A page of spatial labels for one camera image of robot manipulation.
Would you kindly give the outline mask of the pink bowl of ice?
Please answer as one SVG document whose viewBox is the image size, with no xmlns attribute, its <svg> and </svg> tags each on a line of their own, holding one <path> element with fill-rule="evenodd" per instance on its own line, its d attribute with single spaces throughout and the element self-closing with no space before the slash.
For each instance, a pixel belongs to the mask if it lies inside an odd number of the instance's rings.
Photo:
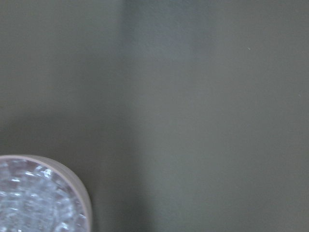
<svg viewBox="0 0 309 232">
<path fill-rule="evenodd" d="M 80 178 L 50 158 L 0 157 L 2 232 L 90 232 L 89 194 Z"/>
</svg>

